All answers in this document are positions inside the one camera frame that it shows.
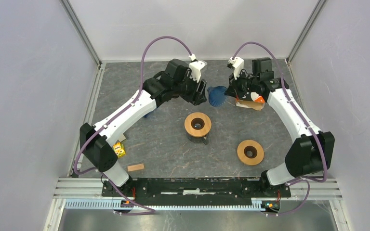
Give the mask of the clear glass coffee server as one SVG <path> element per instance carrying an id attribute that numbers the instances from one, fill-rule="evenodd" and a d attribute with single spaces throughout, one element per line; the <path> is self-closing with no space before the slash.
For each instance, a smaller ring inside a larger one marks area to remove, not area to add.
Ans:
<path id="1" fill-rule="evenodd" d="M 202 137 L 195 137 L 195 136 L 192 136 L 190 134 L 187 134 L 186 136 L 193 143 L 203 143 L 205 145 L 209 144 L 209 140 L 208 140 L 209 135 L 208 134 L 205 135 L 205 136 L 202 136 Z"/>

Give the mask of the wooden ring dripper holder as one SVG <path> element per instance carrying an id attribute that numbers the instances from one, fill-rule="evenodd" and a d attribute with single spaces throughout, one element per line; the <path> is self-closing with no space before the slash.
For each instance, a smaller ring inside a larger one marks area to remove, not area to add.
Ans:
<path id="1" fill-rule="evenodd" d="M 184 127 L 190 136 L 201 138 L 209 134 L 212 128 L 212 122 L 206 114 L 194 112 L 186 117 Z"/>

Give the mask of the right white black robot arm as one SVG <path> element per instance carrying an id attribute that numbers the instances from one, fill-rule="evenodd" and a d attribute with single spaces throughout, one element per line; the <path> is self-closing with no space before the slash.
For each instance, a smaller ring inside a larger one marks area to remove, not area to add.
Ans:
<path id="1" fill-rule="evenodd" d="M 323 132 L 297 104 L 287 82 L 276 78 L 271 70 L 270 58 L 252 61 L 252 73 L 244 68 L 240 57 L 230 58 L 226 95 L 241 99 L 247 94 L 263 98 L 275 110 L 292 139 L 292 146 L 279 166 L 265 171 L 261 176 L 259 191 L 272 196 L 278 186 L 291 184 L 301 178 L 324 182 L 332 161 L 335 138 L 331 132 Z"/>

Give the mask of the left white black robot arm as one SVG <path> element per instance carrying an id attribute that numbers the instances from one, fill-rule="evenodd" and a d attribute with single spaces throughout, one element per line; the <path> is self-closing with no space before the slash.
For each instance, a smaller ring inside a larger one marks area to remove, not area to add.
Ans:
<path id="1" fill-rule="evenodd" d="M 120 196 L 132 191 L 132 183 L 112 146 L 139 119 L 171 99 L 182 98 L 193 105 L 206 102 L 206 81 L 201 77 L 206 66 L 202 60 L 186 63 L 172 59 L 165 70 L 146 79 L 142 89 L 111 115 L 94 125 L 85 123 L 80 127 L 79 153 L 114 183 L 113 189 Z"/>

